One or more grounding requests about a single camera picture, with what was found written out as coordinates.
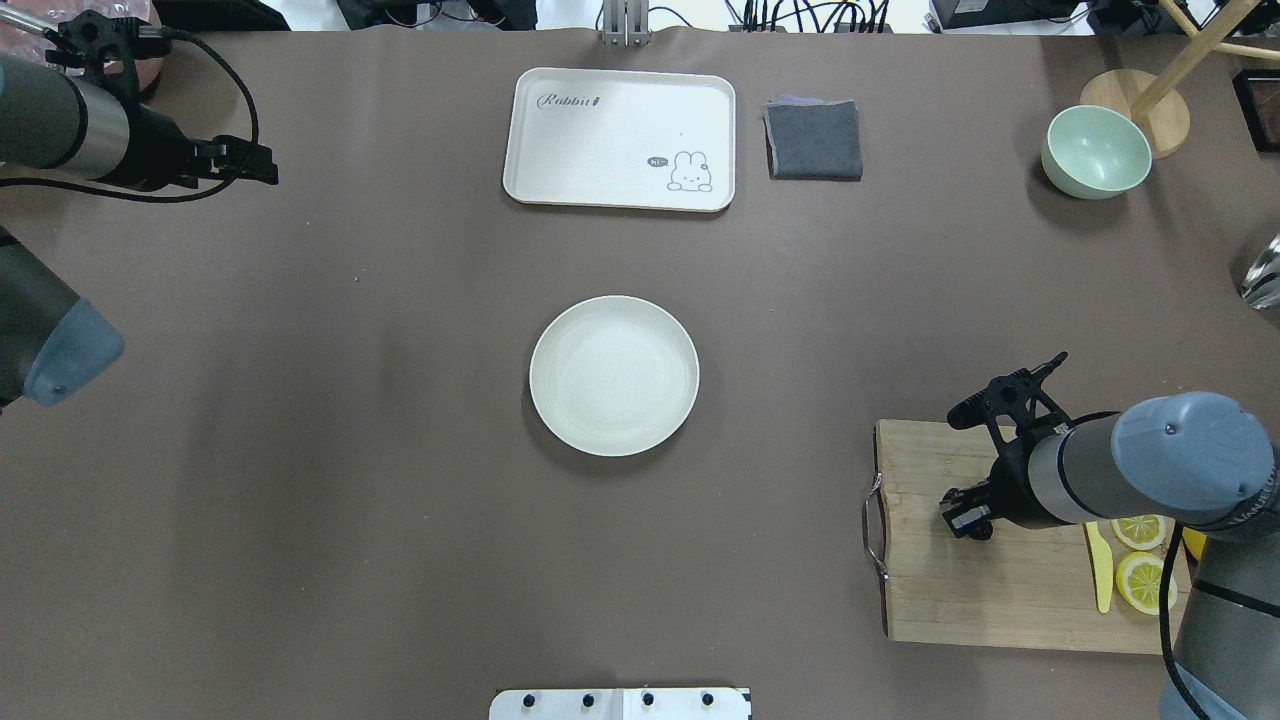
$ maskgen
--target yellow knife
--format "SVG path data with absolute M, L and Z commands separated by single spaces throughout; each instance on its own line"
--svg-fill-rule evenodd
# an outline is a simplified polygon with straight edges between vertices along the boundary
M 1111 560 L 1111 543 L 1098 532 L 1097 523 L 1084 524 L 1084 539 L 1089 546 L 1089 561 L 1093 564 L 1093 592 L 1098 598 L 1098 612 L 1111 610 L 1111 584 L 1115 582 L 1115 565 Z

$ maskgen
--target white plate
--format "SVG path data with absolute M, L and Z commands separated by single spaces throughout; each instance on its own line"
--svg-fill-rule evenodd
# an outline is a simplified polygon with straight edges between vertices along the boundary
M 671 437 L 698 396 L 698 351 L 669 313 L 623 295 L 584 300 L 547 325 L 529 391 L 566 443 L 605 457 Z

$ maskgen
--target wooden base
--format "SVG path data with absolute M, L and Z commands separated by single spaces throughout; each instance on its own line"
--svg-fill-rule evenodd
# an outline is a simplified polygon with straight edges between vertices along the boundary
M 1156 76 L 1142 70 L 1110 70 L 1084 86 L 1080 104 L 1111 108 L 1133 119 L 1130 108 L 1155 79 Z M 1152 108 L 1146 122 L 1138 122 L 1138 127 L 1151 142 L 1151 155 L 1156 159 L 1167 158 L 1187 142 L 1187 133 L 1192 129 L 1192 113 L 1183 96 L 1171 90 Z

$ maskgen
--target brown tablecloth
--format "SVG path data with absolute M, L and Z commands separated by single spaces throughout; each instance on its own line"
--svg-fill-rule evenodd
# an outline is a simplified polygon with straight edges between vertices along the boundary
M 1083 202 L 1038 169 L 1050 119 L 1181 40 L 210 40 L 279 187 L 0 193 L 128 342 L 0 420 L 6 717 L 463 720 L 499 688 L 646 683 L 750 687 L 759 719 L 1155 717 L 1156 659 L 887 641 L 858 514 L 877 419 L 940 420 L 1061 348 L 1071 413 L 1202 388 L 1280 432 L 1280 333 L 1234 291 L 1280 231 L 1280 161 L 1251 145 L 1238 60 L 1183 83 L 1190 137 L 1146 184 Z M 732 205 L 509 200 L 536 65 L 727 78 Z M 769 179 L 782 92 L 858 101 L 861 182 Z M 154 105 L 247 133 L 187 49 Z M 669 310 L 701 359 L 685 427 L 630 459 L 562 445 L 526 384 L 547 323 L 604 293 Z

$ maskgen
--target lemon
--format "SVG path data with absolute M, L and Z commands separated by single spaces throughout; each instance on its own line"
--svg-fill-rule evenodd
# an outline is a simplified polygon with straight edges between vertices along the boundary
M 1160 515 L 1111 520 L 1111 530 L 1120 542 L 1134 550 L 1152 550 L 1165 542 L 1165 519 Z
M 1139 612 L 1160 615 L 1160 571 L 1165 564 L 1149 552 L 1130 552 L 1116 566 L 1116 588 Z M 1169 578 L 1169 607 L 1178 602 L 1178 579 Z
M 1183 543 L 1187 544 L 1187 551 L 1192 553 L 1192 557 L 1199 560 L 1199 556 L 1204 552 L 1204 533 L 1184 530 Z

